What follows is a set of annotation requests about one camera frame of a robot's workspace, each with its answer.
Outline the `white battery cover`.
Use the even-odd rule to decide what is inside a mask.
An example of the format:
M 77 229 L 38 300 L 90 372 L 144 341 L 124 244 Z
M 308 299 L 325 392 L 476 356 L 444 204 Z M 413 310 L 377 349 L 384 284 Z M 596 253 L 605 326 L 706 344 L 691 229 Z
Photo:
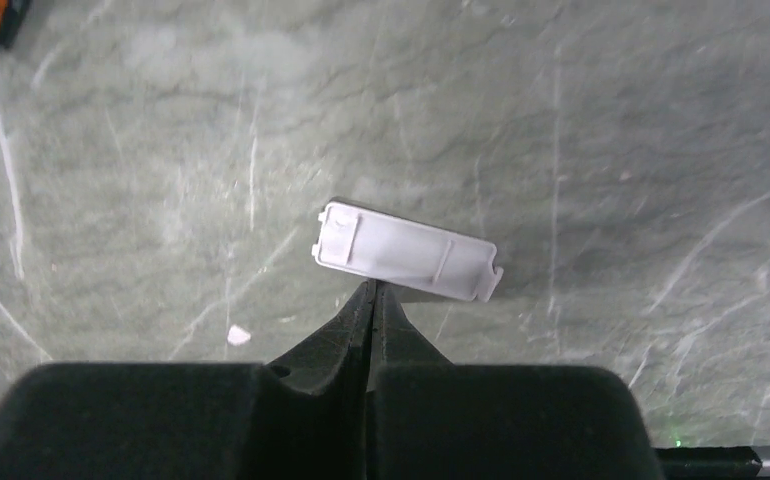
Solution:
M 464 302 L 487 302 L 504 270 L 494 243 L 343 201 L 318 214 L 314 261 L 329 269 Z

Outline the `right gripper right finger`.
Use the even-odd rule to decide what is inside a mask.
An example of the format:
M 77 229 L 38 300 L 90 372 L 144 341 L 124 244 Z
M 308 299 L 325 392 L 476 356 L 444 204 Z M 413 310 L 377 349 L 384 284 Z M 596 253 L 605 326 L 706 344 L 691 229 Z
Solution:
M 576 365 L 447 361 L 378 284 L 367 466 L 371 479 L 660 479 L 630 390 Z

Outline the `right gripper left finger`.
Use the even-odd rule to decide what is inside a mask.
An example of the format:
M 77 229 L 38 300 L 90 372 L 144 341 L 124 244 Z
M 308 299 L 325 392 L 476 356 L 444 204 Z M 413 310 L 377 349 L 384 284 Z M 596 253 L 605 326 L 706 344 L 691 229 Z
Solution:
M 0 479 L 362 479 L 376 284 L 269 363 L 49 363 L 0 401 Z

